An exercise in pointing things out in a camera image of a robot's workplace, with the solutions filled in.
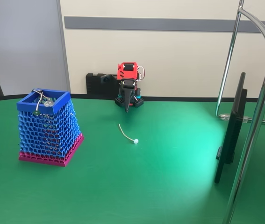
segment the green table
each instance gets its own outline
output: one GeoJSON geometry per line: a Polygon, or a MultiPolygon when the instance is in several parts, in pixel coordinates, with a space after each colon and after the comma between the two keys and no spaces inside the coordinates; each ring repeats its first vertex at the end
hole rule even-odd
{"type": "MultiPolygon", "coordinates": [[[[85,140],[62,168],[18,161],[17,101],[0,101],[0,224],[222,223],[250,124],[215,185],[228,124],[215,118],[215,102],[145,102],[125,113],[113,101],[73,99],[85,140]]],[[[233,223],[265,224],[265,126],[233,223]]]]}

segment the honeycomb mesh pattern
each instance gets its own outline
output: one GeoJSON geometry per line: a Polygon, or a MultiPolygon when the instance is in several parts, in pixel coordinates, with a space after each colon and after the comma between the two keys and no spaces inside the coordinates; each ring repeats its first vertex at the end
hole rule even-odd
{"type": "Polygon", "coordinates": [[[55,114],[34,115],[32,112],[19,111],[18,118],[20,157],[64,160],[76,140],[82,136],[71,100],[55,114]]]}
{"type": "Polygon", "coordinates": [[[27,158],[35,161],[42,161],[42,162],[52,162],[53,165],[56,165],[56,163],[61,163],[65,164],[72,153],[77,149],[81,141],[83,140],[82,133],[79,134],[78,138],[74,141],[74,144],[70,148],[70,150],[66,153],[66,156],[64,158],[59,157],[59,156],[53,156],[53,155],[43,155],[43,154],[36,154],[36,153],[25,153],[25,152],[20,152],[19,157],[20,158],[27,158]]]}

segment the red robot part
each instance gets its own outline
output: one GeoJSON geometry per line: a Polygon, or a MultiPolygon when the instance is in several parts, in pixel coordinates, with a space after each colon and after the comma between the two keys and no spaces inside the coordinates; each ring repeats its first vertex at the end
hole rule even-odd
{"type": "Polygon", "coordinates": [[[137,63],[136,62],[123,62],[118,65],[117,79],[131,78],[137,80],[137,63]]]}

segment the cable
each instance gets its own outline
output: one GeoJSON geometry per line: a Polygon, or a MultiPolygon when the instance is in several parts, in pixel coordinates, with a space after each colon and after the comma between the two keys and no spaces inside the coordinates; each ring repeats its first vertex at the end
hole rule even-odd
{"type": "Polygon", "coordinates": [[[134,144],[137,144],[137,143],[138,143],[138,139],[131,139],[130,137],[128,137],[127,135],[124,134],[124,132],[123,132],[123,130],[122,130],[120,124],[119,124],[119,128],[120,128],[122,134],[123,134],[126,138],[128,138],[128,139],[131,140],[131,141],[133,141],[134,144]]]}
{"type": "MultiPolygon", "coordinates": [[[[36,93],[39,93],[39,94],[41,94],[40,92],[38,92],[38,91],[36,91],[36,90],[33,90],[33,91],[35,91],[36,93]]],[[[46,96],[43,96],[43,97],[45,97],[46,99],[50,100],[50,98],[49,98],[49,97],[46,97],[46,96]]]]}
{"type": "Polygon", "coordinates": [[[139,74],[140,74],[140,79],[138,79],[137,81],[142,81],[142,80],[145,78],[146,73],[145,73],[145,69],[143,68],[143,66],[138,66],[137,70],[138,70],[139,68],[142,68],[142,69],[143,69],[143,78],[142,78],[142,74],[139,72],[139,74]]]}
{"type": "Polygon", "coordinates": [[[43,98],[43,92],[41,92],[40,99],[39,99],[39,101],[38,101],[38,103],[37,103],[36,111],[38,111],[39,104],[40,104],[40,102],[41,102],[42,98],[43,98]]]}

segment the metal pole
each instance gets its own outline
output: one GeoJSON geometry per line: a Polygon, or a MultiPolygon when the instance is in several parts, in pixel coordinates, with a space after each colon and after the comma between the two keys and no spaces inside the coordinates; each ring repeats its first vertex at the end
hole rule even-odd
{"type": "MultiPolygon", "coordinates": [[[[244,0],[240,0],[239,5],[238,5],[238,9],[242,8],[243,5],[244,5],[244,0]]],[[[236,35],[237,35],[237,31],[238,31],[240,17],[241,17],[241,13],[239,11],[237,11],[237,16],[236,16],[236,20],[235,20],[235,25],[234,25],[234,29],[233,29],[232,38],[231,38],[231,43],[230,43],[230,47],[229,47],[229,51],[228,51],[228,57],[227,57],[226,65],[225,65],[224,75],[222,77],[221,88],[220,88],[220,92],[219,92],[217,104],[216,104],[216,109],[215,109],[215,115],[218,118],[220,117],[218,112],[220,109],[222,94],[224,92],[224,87],[225,87],[225,83],[226,83],[226,79],[227,79],[227,75],[228,75],[228,71],[229,71],[229,66],[230,66],[233,48],[234,48],[234,44],[235,44],[235,40],[236,40],[236,35]]]]}
{"type": "Polygon", "coordinates": [[[230,224],[237,199],[239,197],[239,190],[242,187],[243,179],[248,168],[248,164],[251,158],[252,150],[255,146],[259,130],[262,124],[262,120],[265,114],[265,78],[261,87],[260,95],[257,101],[255,112],[251,121],[250,130],[244,144],[244,150],[241,155],[241,159],[238,165],[237,173],[233,183],[232,191],[230,194],[228,207],[223,219],[223,224],[230,224]]]}

